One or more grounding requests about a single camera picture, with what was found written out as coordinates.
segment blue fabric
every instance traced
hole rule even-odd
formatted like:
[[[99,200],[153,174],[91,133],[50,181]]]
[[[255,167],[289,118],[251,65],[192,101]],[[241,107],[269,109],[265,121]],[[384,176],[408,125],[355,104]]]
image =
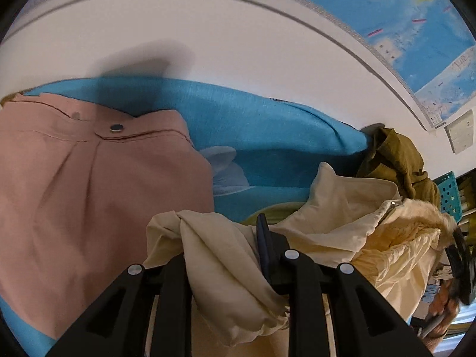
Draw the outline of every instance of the blue fabric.
[[[437,285],[427,285],[427,289],[425,290],[425,293],[423,294],[423,297],[421,300],[426,303],[432,303],[433,299],[435,299],[436,294],[438,294],[440,286]]]
[[[215,211],[234,221],[276,203],[306,201],[322,161],[338,175],[355,175],[368,146],[365,134],[310,107],[211,84],[100,77],[46,84],[27,95],[40,93],[94,102],[133,116],[176,109],[187,122],[195,148],[213,167]],[[10,314],[7,310],[7,323],[18,323]],[[30,327],[15,325],[14,331],[22,345],[33,339]],[[30,355],[42,357],[51,342],[36,339],[37,353]]]
[[[11,332],[30,357],[44,357],[53,347],[55,340],[24,322],[0,297],[0,309]]]

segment metal rivet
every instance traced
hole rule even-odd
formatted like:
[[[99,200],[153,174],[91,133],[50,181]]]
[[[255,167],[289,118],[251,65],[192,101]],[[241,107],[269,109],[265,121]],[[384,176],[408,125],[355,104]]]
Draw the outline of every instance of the metal rivet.
[[[129,275],[139,275],[142,272],[142,266],[140,264],[133,264],[127,269]]]
[[[339,266],[339,269],[341,271],[341,273],[343,274],[351,274],[354,272],[354,266],[352,266],[351,264],[349,263],[343,263]]]
[[[111,133],[120,133],[122,130],[124,130],[124,126],[121,125],[120,123],[117,123],[110,127]]]
[[[284,256],[288,259],[297,259],[299,257],[299,252],[295,249],[289,249],[284,253]]]

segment plastic crate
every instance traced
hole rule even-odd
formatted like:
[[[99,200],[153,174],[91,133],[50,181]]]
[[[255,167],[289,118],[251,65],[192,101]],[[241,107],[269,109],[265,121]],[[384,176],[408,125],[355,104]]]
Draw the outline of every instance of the plastic crate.
[[[463,213],[455,174],[453,172],[446,173],[438,177],[435,184],[438,185],[440,191],[441,212],[449,213],[458,223]]]

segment blue map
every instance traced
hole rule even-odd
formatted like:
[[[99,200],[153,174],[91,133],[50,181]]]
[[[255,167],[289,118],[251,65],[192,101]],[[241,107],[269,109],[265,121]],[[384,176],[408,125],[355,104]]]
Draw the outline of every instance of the blue map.
[[[476,95],[476,42],[449,0],[310,1],[375,47],[413,91],[432,127]]]

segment light switch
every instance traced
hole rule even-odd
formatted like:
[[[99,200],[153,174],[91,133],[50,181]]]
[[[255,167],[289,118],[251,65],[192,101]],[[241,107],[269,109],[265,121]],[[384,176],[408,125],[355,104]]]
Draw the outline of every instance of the light switch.
[[[473,144],[474,116],[469,110],[445,127],[454,154],[461,153]]]

